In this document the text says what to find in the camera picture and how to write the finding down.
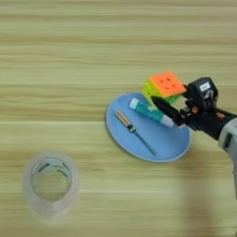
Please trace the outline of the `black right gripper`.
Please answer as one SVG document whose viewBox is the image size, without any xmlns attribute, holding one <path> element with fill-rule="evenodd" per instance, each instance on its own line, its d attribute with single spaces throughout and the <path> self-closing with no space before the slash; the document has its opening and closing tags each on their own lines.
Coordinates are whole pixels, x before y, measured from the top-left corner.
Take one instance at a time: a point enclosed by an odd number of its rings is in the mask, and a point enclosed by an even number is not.
<svg viewBox="0 0 237 237">
<path fill-rule="evenodd" d="M 216 141 L 224 126 L 232 119 L 237 119 L 237 115 L 217 107 L 206 111 L 199 110 L 197 113 L 185 107 L 179 112 L 162 97 L 152 95 L 151 99 L 154 105 L 178 126 L 182 126 L 185 121 L 185 124 L 194 131 L 202 131 Z"/>
</svg>

